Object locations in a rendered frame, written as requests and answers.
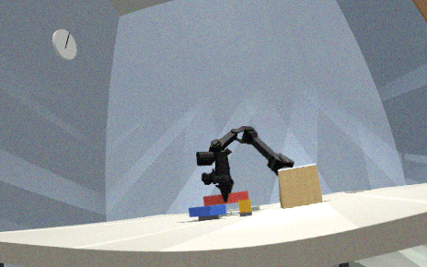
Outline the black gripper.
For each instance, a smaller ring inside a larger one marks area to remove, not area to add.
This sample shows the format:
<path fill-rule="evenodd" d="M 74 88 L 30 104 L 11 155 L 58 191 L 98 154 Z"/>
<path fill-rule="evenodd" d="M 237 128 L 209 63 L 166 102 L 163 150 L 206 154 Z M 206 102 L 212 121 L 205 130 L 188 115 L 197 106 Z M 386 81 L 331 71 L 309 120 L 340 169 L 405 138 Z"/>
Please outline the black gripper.
<path fill-rule="evenodd" d="M 214 170 L 216 170 L 216 176 L 213 177 L 213 184 L 215 185 L 223 195 L 225 203 L 228 201 L 229 193 L 232 192 L 234 186 L 234 180 L 230 176 L 230 167 L 229 164 L 218 164 L 215 165 Z"/>

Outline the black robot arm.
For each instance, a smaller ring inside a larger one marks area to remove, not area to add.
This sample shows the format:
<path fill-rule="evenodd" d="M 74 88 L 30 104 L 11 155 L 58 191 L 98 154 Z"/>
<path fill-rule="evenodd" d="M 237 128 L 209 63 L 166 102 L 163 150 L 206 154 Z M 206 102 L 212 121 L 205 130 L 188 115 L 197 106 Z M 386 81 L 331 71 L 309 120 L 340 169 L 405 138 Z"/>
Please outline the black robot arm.
<path fill-rule="evenodd" d="M 237 138 L 237 134 L 243 132 L 242 139 Z M 232 153 L 228 148 L 233 141 L 238 141 L 241 144 L 253 145 L 264 157 L 269 160 L 268 168 L 271 169 L 278 177 L 278 170 L 283 168 L 293 168 L 294 162 L 284 156 L 282 153 L 275 153 L 266 144 L 264 144 L 257 135 L 255 129 L 251 126 L 241 126 L 237 129 L 232 129 L 221 139 L 215 139 L 211 142 L 209 152 L 197 152 L 197 166 L 212 166 L 218 164 L 229 164 L 228 155 Z M 213 182 L 213 177 L 216 176 L 216 171 L 212 169 L 212 173 L 202 174 L 202 181 L 205 185 L 210 185 Z"/>

